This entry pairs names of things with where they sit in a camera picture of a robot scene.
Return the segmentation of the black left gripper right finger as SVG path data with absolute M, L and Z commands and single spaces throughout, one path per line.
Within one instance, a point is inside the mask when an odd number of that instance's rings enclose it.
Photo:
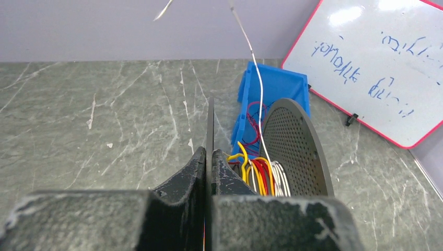
M 256 195 L 212 155 L 212 250 L 363 250 L 350 210 L 333 197 Z

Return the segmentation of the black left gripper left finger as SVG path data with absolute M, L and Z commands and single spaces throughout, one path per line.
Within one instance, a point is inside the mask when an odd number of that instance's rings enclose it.
M 26 195 L 1 227 L 1 250 L 202 250 L 206 150 L 152 190 Z

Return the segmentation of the grey perforated cable spool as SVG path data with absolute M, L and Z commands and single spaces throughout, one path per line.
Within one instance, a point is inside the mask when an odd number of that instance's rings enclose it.
M 259 157 L 221 150 L 213 155 L 213 195 L 334 196 L 325 154 L 313 124 L 292 99 L 272 104 Z

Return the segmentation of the blue plastic bin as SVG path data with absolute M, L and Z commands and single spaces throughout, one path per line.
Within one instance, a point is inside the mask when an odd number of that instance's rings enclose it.
M 241 152 L 238 141 L 245 146 L 250 156 L 258 154 L 260 139 L 255 126 L 258 125 L 261 89 L 257 70 L 264 87 L 262 123 L 272 104 L 281 98 L 296 101 L 310 115 L 306 75 L 264 64 L 255 67 L 254 63 L 249 61 L 238 89 L 237 101 L 240 103 L 240 111 L 231 135 L 232 155 Z

